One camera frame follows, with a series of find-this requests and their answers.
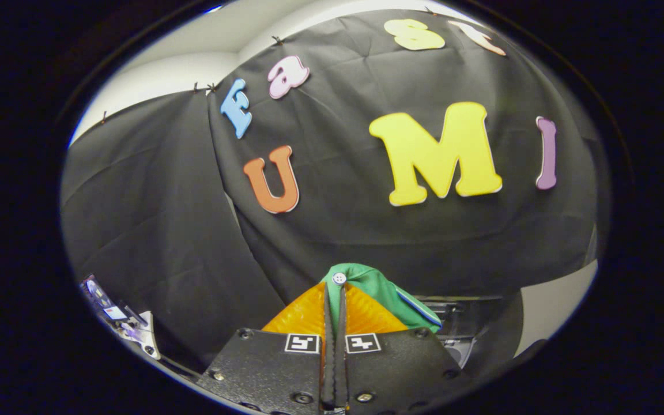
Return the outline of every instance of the black cloth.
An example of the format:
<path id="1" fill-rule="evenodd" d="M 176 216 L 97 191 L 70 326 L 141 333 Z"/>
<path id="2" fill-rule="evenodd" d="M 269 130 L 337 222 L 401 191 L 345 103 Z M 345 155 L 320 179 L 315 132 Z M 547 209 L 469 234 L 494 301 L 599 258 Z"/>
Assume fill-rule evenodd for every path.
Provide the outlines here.
<path id="1" fill-rule="evenodd" d="M 232 218 L 207 110 L 203 92 L 181 92 L 110 116 L 71 146 L 61 189 L 76 278 L 153 312 L 159 349 L 180 363 L 187 349 L 208 364 L 284 307 Z"/>
<path id="2" fill-rule="evenodd" d="M 441 50 L 406 50 L 384 30 L 413 18 L 446 41 Z M 448 23 L 452 18 L 383 10 L 335 18 L 258 53 L 210 95 L 210 128 L 223 184 L 256 260 L 285 301 L 319 281 L 330 266 L 357 262 L 379 269 L 412 294 L 484 295 L 560 278 L 592 260 L 598 197 L 606 172 L 600 137 L 579 102 L 555 74 L 489 29 L 496 55 Z M 285 97 L 269 96 L 267 74 L 298 55 L 310 77 Z M 252 121 L 242 139 L 220 106 L 235 79 L 247 83 Z M 383 115 L 406 112 L 439 139 L 446 108 L 485 106 L 485 127 L 503 177 L 496 194 L 438 199 L 394 207 L 390 162 L 382 140 L 368 132 Z M 557 128 L 556 176 L 540 191 L 542 139 L 537 116 Z M 270 214 L 243 173 L 261 157 L 269 189 L 282 194 L 269 153 L 290 145 L 300 200 Z M 454 183 L 459 178 L 455 171 Z M 606 229 L 599 229 L 605 236 Z"/>

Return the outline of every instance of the foam letter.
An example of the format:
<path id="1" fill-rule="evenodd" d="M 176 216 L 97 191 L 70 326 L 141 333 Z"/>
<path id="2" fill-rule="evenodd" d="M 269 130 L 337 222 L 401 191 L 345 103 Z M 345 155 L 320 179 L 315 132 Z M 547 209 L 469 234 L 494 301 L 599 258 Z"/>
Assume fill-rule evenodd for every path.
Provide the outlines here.
<path id="1" fill-rule="evenodd" d="M 555 177 L 555 133 L 558 131 L 555 123 L 537 117 L 537 128 L 542 131 L 542 172 L 537 177 L 537 189 L 546 191 L 558 182 Z"/>
<path id="2" fill-rule="evenodd" d="M 268 188 L 266 175 L 263 173 L 263 168 L 266 166 L 265 160 L 260 158 L 250 160 L 243 168 L 245 174 L 250 178 L 250 185 L 258 203 L 270 213 L 290 212 L 299 203 L 299 187 L 291 167 L 291 153 L 291 147 L 284 145 L 272 150 L 268 157 L 271 162 L 276 164 L 281 182 L 284 184 L 284 196 L 282 197 L 273 196 Z"/>
<path id="3" fill-rule="evenodd" d="M 468 36 L 473 42 L 477 43 L 483 49 L 490 50 L 496 55 L 506 56 L 506 52 L 501 50 L 500 47 L 495 47 L 490 42 L 488 42 L 488 40 L 491 40 L 491 38 L 487 34 L 481 33 L 474 29 L 471 25 L 461 23 L 459 21 L 450 21 L 448 23 L 459 27 L 461 31 L 466 34 L 466 36 Z"/>
<path id="4" fill-rule="evenodd" d="M 268 73 L 268 81 L 271 82 L 271 98 L 277 100 L 283 97 L 291 88 L 306 82 L 306 78 L 309 78 L 309 68 L 304 67 L 298 56 L 282 58 Z"/>
<path id="5" fill-rule="evenodd" d="M 458 161 L 461 163 L 461 179 L 455 185 L 455 191 L 459 195 L 468 197 L 500 191 L 501 176 L 493 167 L 485 116 L 485 108 L 479 103 L 450 105 L 445 113 L 440 142 L 406 113 L 374 120 L 369 130 L 386 145 L 393 172 L 391 205 L 414 205 L 427 199 L 427 190 L 417 184 L 415 168 L 437 197 L 446 197 Z"/>
<path id="6" fill-rule="evenodd" d="M 445 39 L 435 32 L 428 31 L 427 25 L 411 18 L 390 20 L 384 29 L 394 35 L 397 44 L 408 50 L 440 49 L 445 46 Z"/>
<path id="7" fill-rule="evenodd" d="M 242 78 L 235 79 L 227 97 L 224 97 L 222 106 L 219 107 L 219 112 L 226 115 L 232 122 L 232 125 L 235 126 L 235 135 L 238 139 L 242 138 L 243 134 L 245 134 L 245 130 L 250 126 L 250 121 L 252 120 L 251 113 L 248 112 L 246 114 L 242 111 L 247 110 L 247 107 L 250 105 L 247 95 L 242 92 L 243 88 L 245 88 L 245 80 Z"/>

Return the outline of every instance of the green fabric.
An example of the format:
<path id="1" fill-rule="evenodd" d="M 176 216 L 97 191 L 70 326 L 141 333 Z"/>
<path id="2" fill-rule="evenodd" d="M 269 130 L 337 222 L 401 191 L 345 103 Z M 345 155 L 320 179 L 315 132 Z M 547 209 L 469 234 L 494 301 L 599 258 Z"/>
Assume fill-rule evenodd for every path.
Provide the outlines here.
<path id="1" fill-rule="evenodd" d="M 433 333 L 442 327 L 437 315 L 408 292 L 388 281 L 380 271 L 360 263 L 338 263 L 332 266 L 322 279 L 330 296 L 332 322 L 337 326 L 339 318 L 339 296 L 342 286 L 335 284 L 332 276 L 343 273 L 348 284 L 361 289 L 380 305 L 395 315 L 404 326 L 410 329 L 426 327 Z"/>

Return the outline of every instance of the button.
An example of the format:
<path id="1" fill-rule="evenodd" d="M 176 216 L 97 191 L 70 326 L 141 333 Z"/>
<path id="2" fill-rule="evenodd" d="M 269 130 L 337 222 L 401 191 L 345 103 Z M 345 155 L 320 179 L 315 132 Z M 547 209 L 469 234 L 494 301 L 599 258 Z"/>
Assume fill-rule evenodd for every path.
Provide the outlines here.
<path id="1" fill-rule="evenodd" d="M 334 283 L 337 284 L 337 285 L 342 285 L 347 280 L 348 280 L 348 277 L 346 277 L 345 274 L 343 274 L 343 273 L 337 273 L 337 274 L 332 276 L 332 281 L 334 281 Z"/>

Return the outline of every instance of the orange letter u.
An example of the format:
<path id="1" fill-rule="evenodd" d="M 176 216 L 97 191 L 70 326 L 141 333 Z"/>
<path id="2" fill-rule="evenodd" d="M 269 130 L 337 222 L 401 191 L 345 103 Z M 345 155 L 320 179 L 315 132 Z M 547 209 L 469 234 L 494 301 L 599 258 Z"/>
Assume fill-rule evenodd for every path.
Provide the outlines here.
<path id="1" fill-rule="evenodd" d="M 263 173 L 263 168 L 266 166 L 265 160 L 260 158 L 250 160 L 243 168 L 245 174 L 250 178 L 250 185 L 258 203 L 263 209 L 273 214 L 289 212 L 299 203 L 299 187 L 291 167 L 291 153 L 291 147 L 284 145 L 272 150 L 268 157 L 271 162 L 276 164 L 284 184 L 284 196 L 282 197 L 273 196 L 268 188 L 266 175 Z"/>

